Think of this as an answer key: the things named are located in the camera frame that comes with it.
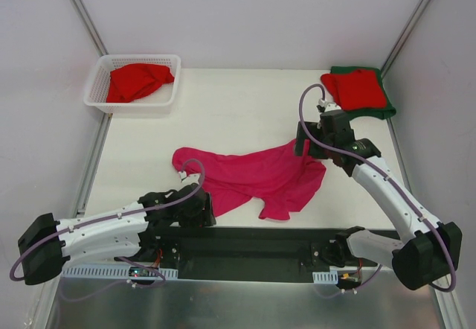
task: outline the wire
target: wire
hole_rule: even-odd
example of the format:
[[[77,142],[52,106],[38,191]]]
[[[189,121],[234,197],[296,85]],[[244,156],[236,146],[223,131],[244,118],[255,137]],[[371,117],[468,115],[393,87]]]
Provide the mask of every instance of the wire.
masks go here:
[[[203,186],[203,182],[205,180],[205,168],[203,167],[203,164],[198,159],[188,159],[182,165],[182,168],[181,168],[182,170],[181,171],[184,171],[185,166],[190,162],[197,163],[200,166],[201,173],[200,173],[200,177],[199,177],[199,185],[195,189],[193,189],[189,194],[185,195],[184,197],[182,197],[180,199],[169,202],[167,204],[159,204],[159,205],[151,206],[149,208],[140,208],[140,209],[137,209],[137,210],[130,210],[130,211],[123,212],[122,217],[127,217],[127,216],[130,216],[130,215],[133,215],[133,214],[139,214],[139,213],[145,212],[145,211],[155,211],[155,210],[161,210],[163,208],[169,208],[170,206],[177,205],[180,202],[184,202],[185,200],[194,196]],[[89,225],[93,225],[95,223],[101,223],[103,221],[117,219],[117,218],[118,218],[118,215],[113,214],[113,215],[108,215],[108,216],[105,216],[105,217],[99,217],[97,219],[93,219],[93,220],[89,220],[89,221],[84,221],[84,222],[81,222],[81,223],[78,223],[78,224],[74,225],[72,230],[81,229],[82,227],[85,227],[85,226],[89,226]],[[10,269],[10,279],[12,281],[15,281],[15,282],[23,281],[25,279],[24,276],[23,277],[16,277],[15,276],[15,271],[19,267],[20,263],[26,257],[28,257],[31,252],[33,252],[35,249],[40,247],[43,243],[46,243],[49,240],[52,240],[53,238],[59,237],[60,235],[65,234],[66,232],[70,232],[70,231],[71,231],[70,228],[66,228],[66,229],[63,229],[63,230],[56,231],[53,234],[50,234],[50,235],[42,238],[41,240],[39,240],[38,242],[33,244],[32,247],[28,248],[25,252],[23,252],[20,255],[20,257],[15,261],[15,263],[12,265],[12,268]],[[133,263],[134,266],[141,267],[141,265],[139,265],[138,263],[134,263],[134,262],[132,262],[132,263]]]
[[[361,258],[359,258],[359,260],[358,260],[358,271],[357,271],[359,278],[362,278],[362,267],[363,266],[364,266],[364,261]]]
[[[162,275],[157,269],[153,269],[153,268],[150,268],[150,267],[146,267],[146,266],[143,266],[139,263],[136,263],[136,262],[133,262],[125,257],[118,257],[121,261],[123,262],[126,262],[128,264],[130,264],[131,266],[135,266],[135,267],[139,267],[139,268],[142,268],[142,269],[145,269],[149,272],[152,272],[152,273],[155,273],[157,275],[157,277],[161,278],[162,280],[161,281],[154,281],[152,284],[139,284],[139,283],[134,283],[132,286],[133,287],[138,287],[138,288],[157,288],[157,287],[161,287],[165,284],[165,277],[164,275]],[[86,299],[90,299],[94,296],[97,296],[98,294],[101,294],[107,290],[109,290],[110,288],[113,288],[115,286],[117,286],[118,284],[130,284],[132,283],[130,279],[128,280],[123,280],[123,279],[120,279],[120,280],[117,280],[117,281],[113,281],[109,284],[107,284],[106,286],[100,288],[99,290],[97,290],[96,292],[93,292],[93,293],[89,293],[88,295],[86,296],[83,296],[83,297],[79,297],[79,298],[68,298],[65,296],[64,292],[62,291],[62,284],[61,282],[59,283],[58,285],[58,295],[59,297],[63,300],[63,301],[66,301],[68,303],[78,303],[80,301],[85,301]]]
[[[324,294],[319,293],[317,289],[315,289],[315,292],[318,296],[320,296],[321,298],[324,298],[324,299],[332,299],[332,298],[335,298],[337,296],[341,296],[343,294],[348,294],[348,293],[357,293],[357,290],[361,290],[361,289],[365,288],[368,284],[370,284],[372,281],[375,280],[377,275],[382,270],[382,267],[383,266],[381,264],[379,264],[376,271],[369,277],[369,279],[367,279],[364,283],[362,283],[360,286],[358,286],[354,290],[341,290],[340,292],[333,293],[329,296],[325,296]]]
[[[157,251],[157,258],[155,259],[155,262],[152,264],[152,268],[158,268],[158,265],[161,264],[161,258],[162,258],[162,249],[159,249],[159,251]]]
[[[54,305],[54,316],[51,319],[51,323],[54,323],[54,327],[53,325],[50,325],[50,328],[59,329],[60,322],[61,322],[61,307],[60,307],[60,303],[57,301],[56,304]]]
[[[443,239],[441,238],[440,234],[438,233],[438,231],[435,229],[435,227],[430,223],[430,221],[428,221],[424,216],[423,216],[423,213],[415,206],[415,204],[413,204],[413,202],[411,201],[411,199],[408,197],[408,195],[403,191],[403,189],[398,185],[398,183],[393,180],[391,177],[387,177],[387,173],[385,173],[384,170],[380,169],[380,167],[378,167],[377,165],[375,165],[374,163],[372,162],[369,162],[366,158],[363,158],[357,154],[354,154],[354,153],[351,153],[351,152],[348,152],[346,150],[343,150],[343,149],[339,149],[339,148],[335,148],[335,147],[331,147],[330,145],[327,145],[325,143],[322,143],[321,141],[317,140],[312,134],[311,132],[307,129],[307,126],[306,126],[306,123],[304,121],[304,116],[303,116],[303,104],[304,104],[304,98],[306,97],[307,93],[315,88],[315,87],[319,87],[322,91],[322,98],[324,99],[325,95],[326,95],[326,92],[324,90],[324,87],[318,83],[314,84],[314,85],[311,85],[309,86],[307,89],[304,90],[303,94],[300,96],[300,100],[299,100],[299,122],[300,122],[300,125],[303,127],[303,130],[304,132],[306,133],[306,135],[309,137],[309,139],[311,141],[313,141],[314,143],[316,143],[319,147],[322,147],[324,149],[327,149],[327,150],[331,150],[332,152],[336,152],[336,153],[340,153],[340,154],[344,154],[345,156],[351,156],[357,160],[359,160],[360,162],[363,162],[365,163],[366,165],[368,165],[369,167],[371,167],[372,169],[374,169],[378,174],[380,174],[381,176],[383,176],[385,179],[387,179],[387,181],[392,184],[392,186],[395,188],[395,190],[397,191],[397,193],[399,193],[399,195],[403,198],[403,200],[408,204],[408,206],[410,206],[410,208],[412,209],[412,211],[419,217],[422,219],[423,223],[425,225],[427,225],[427,227],[430,229],[431,233],[436,237],[437,239],[437,242],[439,243],[442,251],[443,251],[443,255],[445,256],[445,259],[446,259],[446,262],[448,263],[448,266],[449,266],[449,272],[450,272],[450,276],[451,276],[451,283],[449,285],[448,288],[442,288],[442,287],[438,287],[436,284],[430,284],[431,287],[433,287],[434,289],[436,290],[439,290],[441,292],[451,292],[454,290],[454,288],[456,287],[456,271],[454,269],[454,264],[453,264],[453,260],[451,259],[451,256],[448,252],[448,249],[446,248],[446,245],[445,245],[445,242],[443,241]]]

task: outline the purple tube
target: purple tube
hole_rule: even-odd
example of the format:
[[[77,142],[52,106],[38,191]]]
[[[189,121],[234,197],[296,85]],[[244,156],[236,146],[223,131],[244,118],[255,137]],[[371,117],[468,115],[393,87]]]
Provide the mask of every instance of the purple tube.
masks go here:
[[[372,275],[369,277],[369,279],[367,279],[364,283],[362,283],[360,286],[358,286],[356,288],[356,290],[361,290],[362,288],[366,287],[369,283],[371,283],[377,277],[377,275],[380,273],[380,271],[382,270],[382,267],[383,266],[380,264],[377,267],[376,271],[374,273],[372,273]],[[338,297],[342,294],[354,293],[353,290],[345,290],[343,292],[336,292],[336,293],[330,294],[328,296],[325,296],[324,294],[320,294],[318,292],[318,290],[315,290],[315,292],[318,296],[320,296],[321,298],[324,298],[324,299],[331,299],[331,298]]]
[[[62,291],[62,283],[60,281],[59,284],[58,284],[58,296],[61,298],[62,301],[66,301],[68,303],[78,303],[80,301],[85,301],[86,299],[90,299],[94,296],[97,296],[98,294],[101,294],[101,293],[109,290],[110,288],[117,286],[118,284],[126,284],[126,281],[124,281],[122,279],[118,279],[117,281],[113,281],[113,282],[107,284],[106,286],[102,287],[101,289],[97,290],[96,292],[89,293],[89,294],[87,294],[83,297],[68,298],[68,297],[65,296],[65,293]]]

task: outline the metal floor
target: metal floor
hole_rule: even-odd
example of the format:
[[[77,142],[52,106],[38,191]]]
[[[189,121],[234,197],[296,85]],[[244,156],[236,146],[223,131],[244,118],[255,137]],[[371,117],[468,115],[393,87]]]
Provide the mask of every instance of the metal floor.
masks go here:
[[[62,278],[60,285],[67,297],[77,298],[109,283]],[[390,271],[381,272],[357,295],[324,299],[316,290],[333,293],[335,287],[169,281],[157,289],[133,290],[120,284],[79,303],[56,297],[47,328],[444,328],[433,291],[407,290]]]

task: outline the white cable tray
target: white cable tray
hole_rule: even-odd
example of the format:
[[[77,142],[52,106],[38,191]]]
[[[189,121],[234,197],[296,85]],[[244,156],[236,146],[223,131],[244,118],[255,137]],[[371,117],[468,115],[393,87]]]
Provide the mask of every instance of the white cable tray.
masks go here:
[[[337,271],[331,269],[329,272],[313,272],[312,280],[314,284],[337,284],[339,277]]]
[[[81,264],[62,271],[63,278],[90,278],[90,279],[148,279],[155,277],[131,277],[129,276],[129,264]],[[176,280],[179,277],[177,269],[159,268],[158,271],[166,280]]]

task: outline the red towel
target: red towel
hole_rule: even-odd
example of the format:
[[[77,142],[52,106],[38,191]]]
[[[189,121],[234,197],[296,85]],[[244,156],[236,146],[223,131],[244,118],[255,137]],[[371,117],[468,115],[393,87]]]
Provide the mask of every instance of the red towel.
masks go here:
[[[174,80],[170,69],[163,65],[133,63],[111,72],[111,84],[106,102],[128,103],[146,97],[164,83]]]
[[[205,167],[203,188],[211,193],[215,216],[258,197],[265,202],[259,218],[289,220],[289,212],[301,211],[319,189],[326,168],[310,156],[295,156],[295,141],[245,156],[221,156],[192,148],[173,154],[177,171],[191,158]],[[188,173],[199,173],[190,162]]]
[[[349,74],[323,74],[321,81],[344,111],[387,106],[375,71],[358,69]]]

